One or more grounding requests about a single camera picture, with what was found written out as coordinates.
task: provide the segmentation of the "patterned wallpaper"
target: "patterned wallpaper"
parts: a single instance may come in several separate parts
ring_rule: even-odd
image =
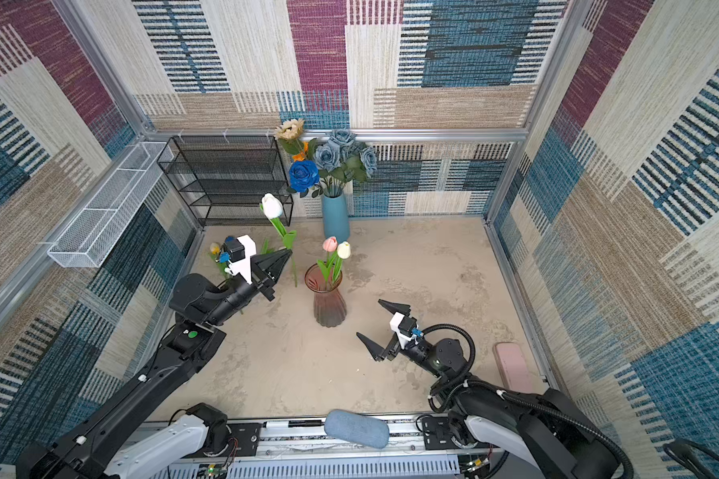
[[[551,103],[501,244],[578,406],[691,477],[661,446],[719,453],[719,0],[595,0]]]
[[[0,0],[0,285],[133,138],[50,0]]]
[[[74,0],[158,128],[521,127],[566,0]]]
[[[51,443],[133,376],[194,237],[161,178],[101,268],[50,268],[0,331],[0,464]]]
[[[374,143],[378,170],[349,183],[354,217],[481,215],[490,205],[512,143]],[[290,158],[280,152],[283,158]],[[293,195],[293,216],[320,218],[322,199]]]

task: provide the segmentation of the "vase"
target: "vase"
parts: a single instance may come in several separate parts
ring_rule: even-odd
[[[344,273],[338,274],[338,281],[325,284],[320,267],[313,264],[307,270],[304,282],[314,291],[314,319],[325,327],[336,327],[346,319],[346,302],[338,286],[344,279]]]
[[[335,236],[339,243],[349,239],[349,211],[343,192],[335,198],[322,195],[322,229],[326,238]]]

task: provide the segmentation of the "black wire rack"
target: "black wire rack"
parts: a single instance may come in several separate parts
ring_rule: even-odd
[[[173,137],[165,148],[173,160],[158,164],[200,225],[267,225],[259,204],[271,193],[290,226],[293,198],[274,138]]]

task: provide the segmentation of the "concrete floor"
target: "concrete floor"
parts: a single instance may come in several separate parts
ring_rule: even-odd
[[[340,290],[348,315],[335,328],[316,323],[314,294],[304,284],[307,268],[323,258],[321,222],[294,222],[294,258],[276,286],[276,299],[257,297],[224,324],[227,333],[211,362],[163,401],[151,416],[165,420],[178,408],[198,402],[229,417],[325,415],[331,409],[354,412],[428,411],[426,395],[434,377],[403,356],[375,362],[355,336],[360,331],[383,346],[391,316],[379,298],[412,305],[421,329],[436,323],[465,328],[477,345],[471,370],[501,384],[492,354],[496,342],[520,344],[536,388],[546,388],[479,218],[400,218],[352,221],[352,257],[344,262]],[[192,269],[223,281],[208,255],[213,241],[250,235],[257,244],[273,227],[210,227]],[[431,342],[456,333],[432,333]],[[465,341],[462,346],[468,350]]]

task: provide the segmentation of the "white wire basket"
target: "white wire basket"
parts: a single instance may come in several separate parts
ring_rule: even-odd
[[[173,159],[162,142],[139,143],[48,250],[63,267],[100,267]]]

